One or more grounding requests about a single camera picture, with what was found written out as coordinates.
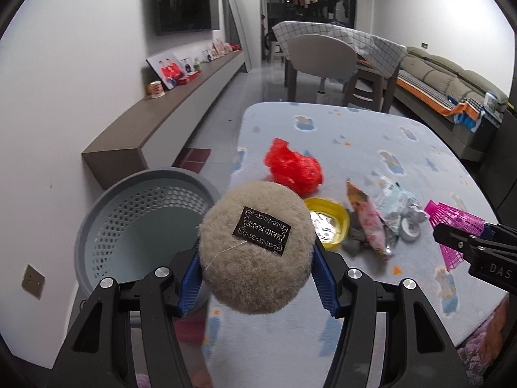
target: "sofa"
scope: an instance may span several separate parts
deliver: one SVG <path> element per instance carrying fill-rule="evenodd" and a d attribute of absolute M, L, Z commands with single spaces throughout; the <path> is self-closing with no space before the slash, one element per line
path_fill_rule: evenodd
<path fill-rule="evenodd" d="M 407 50 L 400 65 L 395 98 L 460 159 L 480 162 L 502 121 L 498 110 L 483 109 L 485 94 L 489 92 L 497 99 L 499 110 L 508 103 L 508 96 L 478 73 L 453 61 L 420 48 L 409 46 Z M 460 122 L 466 116 L 472 121 Z"/>

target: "tablecloth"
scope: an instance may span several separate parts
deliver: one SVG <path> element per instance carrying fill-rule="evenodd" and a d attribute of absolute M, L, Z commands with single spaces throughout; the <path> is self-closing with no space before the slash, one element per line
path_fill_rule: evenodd
<path fill-rule="evenodd" d="M 408 118 L 353 107 L 286 102 L 249 107 L 231 187 L 269 179 L 263 159 L 275 137 L 320 162 L 325 181 L 316 197 L 345 203 L 347 179 L 373 194 L 377 178 L 384 175 L 424 205 L 433 199 L 496 222 L 474 180 L 429 128 Z M 415 279 L 458 345 L 487 319 L 506 292 L 471 277 L 466 262 L 447 272 L 428 222 L 421 225 L 421 233 L 413 243 L 399 240 L 395 257 L 387 263 L 370 250 L 356 258 L 342 255 L 349 266 L 374 280 L 398 284 L 406 277 Z M 243 315 L 211 299 L 203 349 L 214 387 L 321 387 L 341 325 L 342 320 L 323 309 L 311 278 L 289 305 L 271 315 Z M 374 355 L 382 355 L 383 339 L 379 330 Z M 380 374 L 379 366 L 372 368 L 374 373 Z"/>
<path fill-rule="evenodd" d="M 404 45 L 342 26 L 310 22 L 281 22 L 272 29 L 288 60 L 290 59 L 287 44 L 289 39 L 308 33 L 317 33 L 346 42 L 387 79 L 393 75 L 407 54 L 407 48 Z"/>

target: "yellow container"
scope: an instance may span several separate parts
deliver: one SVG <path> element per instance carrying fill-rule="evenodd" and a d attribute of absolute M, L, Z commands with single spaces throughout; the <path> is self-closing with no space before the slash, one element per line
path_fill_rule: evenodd
<path fill-rule="evenodd" d="M 350 228 L 350 216 L 340 204 L 323 198 L 307 198 L 305 205 L 311 210 L 316 234 L 325 249 L 339 249 Z"/>

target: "electrical socket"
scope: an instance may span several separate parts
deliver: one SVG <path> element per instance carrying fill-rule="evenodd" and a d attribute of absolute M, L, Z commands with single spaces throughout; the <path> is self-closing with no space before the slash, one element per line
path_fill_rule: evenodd
<path fill-rule="evenodd" d="M 43 285 L 45 284 L 45 276 L 36 271 L 33 267 L 27 264 L 25 274 L 23 275 L 22 287 L 34 297 L 41 299 Z"/>

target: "silver screw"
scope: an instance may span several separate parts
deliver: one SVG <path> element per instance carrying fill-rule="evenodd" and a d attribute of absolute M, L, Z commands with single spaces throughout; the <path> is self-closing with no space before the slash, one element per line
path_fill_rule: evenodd
<path fill-rule="evenodd" d="M 363 274 L 361 273 L 361 270 L 358 270 L 356 268 L 351 268 L 350 270 L 348 270 L 348 277 L 350 277 L 351 279 L 360 279 Z"/>
<path fill-rule="evenodd" d="M 404 287 L 405 287 L 406 289 L 410 289 L 410 290 L 414 289 L 414 288 L 417 286 L 417 284 L 415 283 L 415 281 L 414 281 L 414 280 L 412 280 L 412 279 L 405 279 L 405 280 L 402 282 L 402 284 L 404 285 Z"/>
<path fill-rule="evenodd" d="M 111 277 L 106 277 L 105 279 L 102 279 L 100 282 L 100 286 L 103 289 L 107 289 L 108 287 L 113 286 L 113 279 Z"/>
<path fill-rule="evenodd" d="M 163 277 L 167 277 L 169 275 L 170 271 L 167 267 L 160 267 L 160 268 L 157 268 L 156 271 L 154 272 L 154 275 L 156 277 L 160 277 L 160 278 L 163 278 Z"/>

